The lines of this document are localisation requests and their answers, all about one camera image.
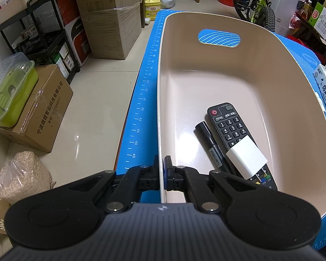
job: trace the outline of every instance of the yellow detergent bottle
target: yellow detergent bottle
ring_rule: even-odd
[[[155,20],[157,12],[161,9],[161,0],[145,0],[145,17]]]

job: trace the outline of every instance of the metal screw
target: metal screw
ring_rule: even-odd
[[[123,204],[121,202],[117,202],[117,201],[114,201],[114,202],[110,202],[106,205],[106,208],[110,211],[120,211],[123,209]]]
[[[202,204],[202,208],[205,210],[205,211],[216,211],[218,208],[219,208],[219,205],[215,202],[204,202]]]

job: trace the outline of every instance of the blue cutting mat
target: blue cutting mat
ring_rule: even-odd
[[[137,165],[152,165],[155,155],[158,154],[157,139],[157,70],[158,53],[161,42],[163,24],[166,17],[174,12],[162,10],[158,12],[150,38],[147,43],[143,62],[140,67],[135,89],[132,95],[128,111],[127,122],[124,128],[121,149],[117,163],[117,173],[124,174],[127,169]],[[313,71],[320,63],[316,55],[309,49],[277,35],[282,43],[293,55],[297,63],[304,71],[313,90],[322,95],[317,86]],[[215,30],[203,30],[199,40],[204,43],[236,46],[240,39],[232,33]],[[142,202],[159,202],[158,191],[146,191],[143,193]],[[326,244],[326,215],[322,218],[320,233],[314,243],[316,249]]]

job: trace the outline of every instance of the white power adapter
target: white power adapter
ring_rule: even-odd
[[[253,177],[268,162],[248,135],[228,150],[226,156],[244,179]]]

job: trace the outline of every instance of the beige plastic bin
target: beige plastic bin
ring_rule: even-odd
[[[203,29],[236,33],[240,43],[201,43]],[[178,12],[164,23],[157,83],[162,202],[184,202],[182,193],[163,190],[166,155],[174,165],[202,174],[214,169],[194,127],[206,120],[212,128],[206,111],[223,102],[233,104],[244,120],[278,190],[307,200],[323,216],[326,119],[303,71],[266,29],[205,13]]]

